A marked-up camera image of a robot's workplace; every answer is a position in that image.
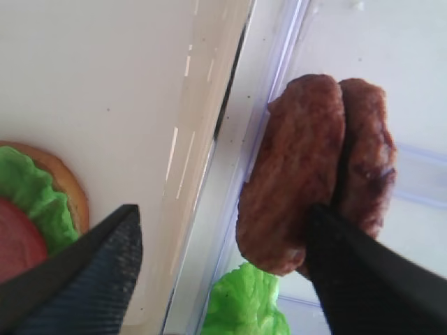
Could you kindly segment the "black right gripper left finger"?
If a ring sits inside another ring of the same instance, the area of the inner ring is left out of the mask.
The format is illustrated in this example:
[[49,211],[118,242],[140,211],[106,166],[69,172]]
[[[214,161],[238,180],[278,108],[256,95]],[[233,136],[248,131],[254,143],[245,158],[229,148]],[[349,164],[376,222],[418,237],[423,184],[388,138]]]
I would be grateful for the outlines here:
[[136,204],[1,284],[2,334],[118,334],[142,264]]

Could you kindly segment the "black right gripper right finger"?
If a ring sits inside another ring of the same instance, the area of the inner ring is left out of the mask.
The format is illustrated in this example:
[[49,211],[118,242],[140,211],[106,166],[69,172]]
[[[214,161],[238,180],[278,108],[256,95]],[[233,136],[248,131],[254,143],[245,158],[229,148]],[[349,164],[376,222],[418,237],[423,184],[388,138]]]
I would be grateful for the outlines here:
[[446,279],[322,204],[309,210],[305,236],[309,277],[332,334],[446,333]]

